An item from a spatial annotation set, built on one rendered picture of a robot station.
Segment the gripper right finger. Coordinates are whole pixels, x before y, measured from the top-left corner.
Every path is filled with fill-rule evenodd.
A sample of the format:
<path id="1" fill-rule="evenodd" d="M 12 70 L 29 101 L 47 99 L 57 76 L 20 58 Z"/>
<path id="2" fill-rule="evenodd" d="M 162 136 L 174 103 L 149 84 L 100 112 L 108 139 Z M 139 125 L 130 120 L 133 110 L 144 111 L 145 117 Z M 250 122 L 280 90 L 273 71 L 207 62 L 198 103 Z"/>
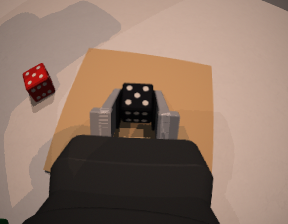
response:
<path id="1" fill-rule="evenodd" d="M 155 139 L 177 139 L 179 122 L 179 113 L 169 110 L 162 91 L 153 90 L 151 125 Z"/>

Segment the orange flat mat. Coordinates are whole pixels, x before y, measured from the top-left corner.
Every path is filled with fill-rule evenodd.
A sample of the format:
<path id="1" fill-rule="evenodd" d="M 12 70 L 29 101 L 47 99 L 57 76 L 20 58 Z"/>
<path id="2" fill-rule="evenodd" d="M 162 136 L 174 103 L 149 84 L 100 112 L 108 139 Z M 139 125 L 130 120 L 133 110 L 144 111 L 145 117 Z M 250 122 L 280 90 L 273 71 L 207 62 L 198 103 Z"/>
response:
<path id="1" fill-rule="evenodd" d="M 90 135 L 93 107 L 104 104 L 124 83 L 148 83 L 161 90 L 170 111 L 180 115 L 178 139 L 193 141 L 212 173 L 213 84 L 209 65 L 173 58 L 89 48 L 60 115 L 44 165 L 50 172 L 71 138 Z M 121 120 L 113 137 L 155 139 L 150 123 Z"/>

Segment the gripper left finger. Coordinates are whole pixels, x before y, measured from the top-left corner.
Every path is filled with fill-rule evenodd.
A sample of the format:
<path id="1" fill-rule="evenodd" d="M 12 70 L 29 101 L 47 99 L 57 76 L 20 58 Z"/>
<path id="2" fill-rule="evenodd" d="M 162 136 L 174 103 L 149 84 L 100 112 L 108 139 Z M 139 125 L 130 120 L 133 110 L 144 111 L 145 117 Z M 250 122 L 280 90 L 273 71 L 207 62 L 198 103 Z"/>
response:
<path id="1" fill-rule="evenodd" d="M 121 101 L 122 89 L 114 89 L 101 108 L 90 111 L 91 135 L 114 136 L 122 119 Z"/>

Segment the black die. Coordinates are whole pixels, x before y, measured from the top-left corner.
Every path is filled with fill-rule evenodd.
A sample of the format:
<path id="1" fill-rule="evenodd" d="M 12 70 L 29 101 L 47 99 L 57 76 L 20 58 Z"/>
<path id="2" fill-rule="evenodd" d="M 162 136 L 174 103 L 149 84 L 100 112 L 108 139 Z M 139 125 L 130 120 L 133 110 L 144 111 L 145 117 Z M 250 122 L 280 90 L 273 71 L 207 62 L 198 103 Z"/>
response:
<path id="1" fill-rule="evenodd" d="M 123 122 L 150 123 L 153 85 L 124 83 L 122 85 L 121 114 Z"/>

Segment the red die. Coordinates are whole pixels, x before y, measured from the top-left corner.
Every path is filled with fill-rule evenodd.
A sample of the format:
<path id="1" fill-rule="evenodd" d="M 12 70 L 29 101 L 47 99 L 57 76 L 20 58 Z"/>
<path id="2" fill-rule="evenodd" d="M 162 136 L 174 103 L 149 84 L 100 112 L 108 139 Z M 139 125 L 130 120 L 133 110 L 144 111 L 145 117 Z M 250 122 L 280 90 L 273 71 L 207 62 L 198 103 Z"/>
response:
<path id="1" fill-rule="evenodd" d="M 23 79 L 27 92 L 35 102 L 55 92 L 51 77 L 43 63 L 24 72 Z"/>

